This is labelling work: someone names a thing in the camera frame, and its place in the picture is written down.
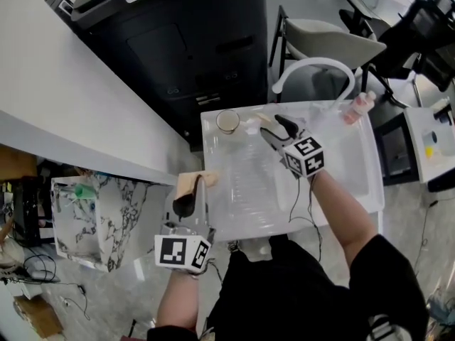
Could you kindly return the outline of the black rack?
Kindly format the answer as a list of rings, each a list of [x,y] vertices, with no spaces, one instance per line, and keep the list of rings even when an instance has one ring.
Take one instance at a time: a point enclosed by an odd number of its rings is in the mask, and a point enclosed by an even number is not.
[[[0,224],[13,217],[12,237],[22,246],[55,242],[50,200],[50,179],[25,176],[0,182]]]

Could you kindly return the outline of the pink bottle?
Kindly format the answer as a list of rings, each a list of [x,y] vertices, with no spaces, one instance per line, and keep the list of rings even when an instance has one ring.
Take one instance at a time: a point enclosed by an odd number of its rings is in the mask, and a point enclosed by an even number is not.
[[[346,124],[352,125],[375,106],[376,94],[373,91],[361,92],[343,113]]]

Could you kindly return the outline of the black faucet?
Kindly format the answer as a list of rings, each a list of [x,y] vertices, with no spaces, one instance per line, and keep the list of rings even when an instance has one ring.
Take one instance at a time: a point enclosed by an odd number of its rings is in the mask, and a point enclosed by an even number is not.
[[[453,119],[451,114],[451,104],[448,103],[445,107],[440,109],[434,114],[434,119],[441,122],[442,124],[448,124],[449,126],[453,125]]]

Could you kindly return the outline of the black high-back office chair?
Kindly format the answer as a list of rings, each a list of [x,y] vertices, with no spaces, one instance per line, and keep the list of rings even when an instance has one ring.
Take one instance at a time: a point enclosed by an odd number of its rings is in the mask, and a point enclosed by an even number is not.
[[[411,72],[426,77],[439,91],[455,78],[455,0],[414,0],[393,26],[373,18],[359,0],[339,16],[349,32],[385,44],[365,67],[388,92],[389,79],[405,80]]]

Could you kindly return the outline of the glass cup with handle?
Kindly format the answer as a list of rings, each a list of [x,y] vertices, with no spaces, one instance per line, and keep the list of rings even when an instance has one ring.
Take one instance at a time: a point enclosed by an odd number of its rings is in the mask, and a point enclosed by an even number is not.
[[[225,109],[216,116],[215,123],[224,134],[233,134],[240,125],[240,116],[232,109]]]

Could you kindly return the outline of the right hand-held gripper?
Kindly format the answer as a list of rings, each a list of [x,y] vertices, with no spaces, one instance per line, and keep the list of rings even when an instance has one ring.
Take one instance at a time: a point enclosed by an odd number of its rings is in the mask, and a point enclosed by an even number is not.
[[[302,135],[303,121],[285,114],[275,114],[274,118],[285,128],[289,135],[287,138],[282,139],[264,127],[259,132],[272,148],[281,148],[278,150],[281,162],[292,175],[295,178],[310,178],[324,169],[324,146],[314,134]]]

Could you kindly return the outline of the person's left forearm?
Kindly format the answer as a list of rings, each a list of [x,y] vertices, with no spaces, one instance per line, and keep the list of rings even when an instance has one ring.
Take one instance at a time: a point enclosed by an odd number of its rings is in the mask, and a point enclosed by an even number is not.
[[[196,277],[172,271],[159,304],[156,326],[176,326],[195,332],[199,310],[198,286]]]

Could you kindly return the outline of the large white sink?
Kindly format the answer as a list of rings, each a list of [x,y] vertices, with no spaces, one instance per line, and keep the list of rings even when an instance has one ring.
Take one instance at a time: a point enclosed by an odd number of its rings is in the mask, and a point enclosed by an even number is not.
[[[330,101],[275,105],[279,114],[306,121],[330,107]],[[218,242],[297,232],[311,224],[327,224],[309,182],[296,180],[255,128],[250,112],[264,106],[239,107],[240,125],[224,134],[215,123],[217,112],[201,115],[205,168],[219,172],[218,184],[208,189],[210,221]],[[326,170],[382,224],[385,207],[378,150],[368,116],[352,126],[327,124],[334,134],[325,150]]]

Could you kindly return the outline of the person's right forearm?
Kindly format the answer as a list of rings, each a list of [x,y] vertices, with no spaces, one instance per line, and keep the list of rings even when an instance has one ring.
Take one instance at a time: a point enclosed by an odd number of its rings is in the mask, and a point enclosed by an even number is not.
[[[312,178],[311,190],[351,266],[378,231],[364,207],[325,170]]]

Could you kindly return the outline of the grey chair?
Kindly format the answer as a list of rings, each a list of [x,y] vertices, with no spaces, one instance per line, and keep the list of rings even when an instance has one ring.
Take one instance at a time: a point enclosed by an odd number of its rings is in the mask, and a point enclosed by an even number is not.
[[[386,49],[384,43],[345,32],[325,21],[290,18],[282,5],[278,8],[268,66],[273,66],[277,44],[281,42],[279,73],[287,60],[330,58],[353,73]]]

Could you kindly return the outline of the green plastic bin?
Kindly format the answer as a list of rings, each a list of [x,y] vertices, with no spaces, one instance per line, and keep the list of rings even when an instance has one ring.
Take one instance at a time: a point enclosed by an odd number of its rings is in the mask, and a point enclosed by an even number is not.
[[[78,200],[90,200],[96,198],[95,189],[85,184],[77,184],[74,188],[75,198]]]

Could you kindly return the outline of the cardboard box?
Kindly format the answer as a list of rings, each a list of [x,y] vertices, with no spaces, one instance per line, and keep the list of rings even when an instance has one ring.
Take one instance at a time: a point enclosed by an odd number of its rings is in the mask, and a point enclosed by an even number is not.
[[[0,144],[0,182],[37,175],[35,155]]]

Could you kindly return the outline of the white curved faucet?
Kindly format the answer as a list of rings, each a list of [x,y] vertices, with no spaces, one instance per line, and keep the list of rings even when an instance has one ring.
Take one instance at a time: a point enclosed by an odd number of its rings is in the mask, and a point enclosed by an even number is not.
[[[328,110],[333,111],[338,107],[338,105],[348,97],[348,95],[353,91],[355,87],[355,76],[353,72],[342,62],[339,62],[334,59],[330,58],[322,58],[322,57],[315,57],[315,58],[304,58],[292,63],[288,68],[286,68],[279,79],[272,85],[272,91],[275,94],[280,94],[283,90],[284,83],[287,81],[289,76],[296,70],[306,67],[306,66],[314,66],[314,65],[326,65],[329,67],[334,67],[341,72],[346,74],[348,78],[348,86],[339,94],[336,100],[331,104]]]

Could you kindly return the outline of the large black cabinet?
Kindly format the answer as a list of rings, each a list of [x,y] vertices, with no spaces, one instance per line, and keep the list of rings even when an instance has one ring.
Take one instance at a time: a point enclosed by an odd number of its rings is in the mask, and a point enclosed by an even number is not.
[[[266,0],[76,0],[79,37],[190,145],[203,112],[267,100]]]

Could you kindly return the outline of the marble pattern box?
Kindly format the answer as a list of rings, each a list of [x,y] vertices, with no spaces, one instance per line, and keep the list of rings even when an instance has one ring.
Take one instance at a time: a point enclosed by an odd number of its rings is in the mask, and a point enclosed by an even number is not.
[[[77,184],[96,198],[78,200]],[[51,210],[59,256],[92,269],[115,271],[152,253],[172,186],[103,174],[52,178]]]

